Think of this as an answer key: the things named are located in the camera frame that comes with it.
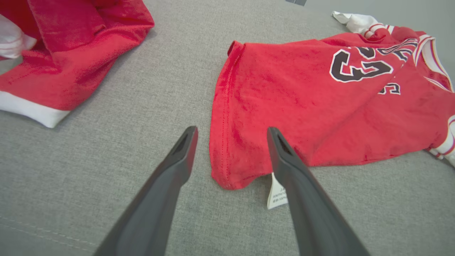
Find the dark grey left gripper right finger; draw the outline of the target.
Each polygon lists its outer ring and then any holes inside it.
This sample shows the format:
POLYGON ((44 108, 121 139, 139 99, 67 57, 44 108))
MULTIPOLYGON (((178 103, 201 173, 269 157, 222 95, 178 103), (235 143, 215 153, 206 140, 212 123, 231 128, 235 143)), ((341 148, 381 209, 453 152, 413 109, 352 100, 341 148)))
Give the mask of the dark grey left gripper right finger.
POLYGON ((286 191, 301 256, 369 256, 324 189, 275 127, 267 131, 273 175, 286 191))

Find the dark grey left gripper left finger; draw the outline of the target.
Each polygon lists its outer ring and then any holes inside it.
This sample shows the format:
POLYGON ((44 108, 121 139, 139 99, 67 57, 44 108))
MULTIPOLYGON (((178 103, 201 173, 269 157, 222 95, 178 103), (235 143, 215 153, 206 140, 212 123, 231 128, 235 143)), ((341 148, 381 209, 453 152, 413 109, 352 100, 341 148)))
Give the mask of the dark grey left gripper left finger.
POLYGON ((189 180, 198 128, 188 127, 156 167, 95 252, 96 256, 163 256, 181 187, 189 180))

